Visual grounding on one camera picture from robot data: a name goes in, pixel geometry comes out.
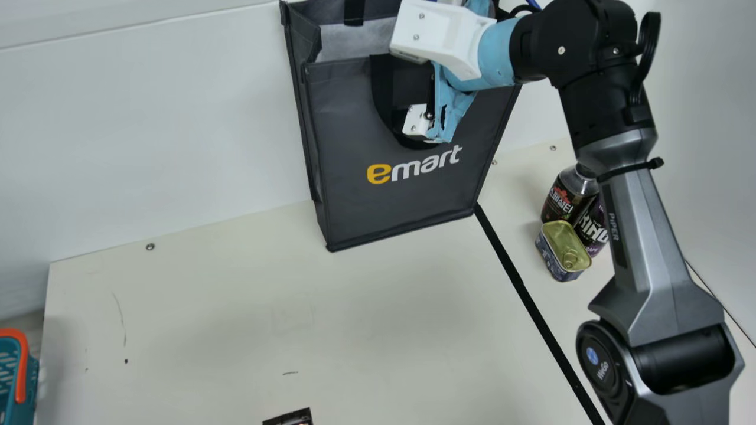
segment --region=white table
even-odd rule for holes
[[[539,144],[499,153],[497,165],[488,173],[479,203],[562,351],[594,404],[599,406],[604,421],[610,423],[583,375],[575,353],[578,327],[585,321],[598,318],[588,311],[588,303],[614,275],[610,249],[605,247],[579,279],[560,283],[551,277],[534,247],[541,228],[541,207],[546,193],[556,175],[575,164],[568,140],[554,147],[556,149],[552,150],[549,144]],[[730,395],[730,423],[752,425],[756,423],[756,348],[729,315],[727,324],[745,361],[745,370]]]
[[[39,425],[589,423],[474,218],[331,254],[302,203],[56,262],[42,360]]]

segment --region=gray bag lining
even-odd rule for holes
[[[315,62],[353,59],[389,53],[396,17],[366,20],[362,26],[321,26],[322,48]]]

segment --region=tin can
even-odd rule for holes
[[[591,257],[598,255],[609,242],[609,232],[606,230],[606,214],[600,195],[575,223],[575,233],[578,234],[585,250]]]
[[[572,226],[564,221],[544,223],[535,241],[554,279],[573,281],[590,267],[590,256]]]

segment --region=gold can lid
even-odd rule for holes
[[[541,231],[551,246],[554,256],[566,271],[580,271],[590,267],[588,252],[580,242],[578,234],[564,220],[544,223]]]

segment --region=can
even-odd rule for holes
[[[535,241],[554,279],[573,281],[590,267],[590,256],[572,226],[564,221],[544,223]]]
[[[606,213],[601,202],[601,196],[593,201],[580,216],[578,222],[575,223],[575,233],[578,234],[580,242],[583,243],[585,250],[591,257],[597,256],[609,242],[609,231],[606,230]]]
[[[593,172],[580,163],[561,171],[541,208],[541,221],[565,220],[575,225],[580,214],[588,209],[599,193],[595,177]]]

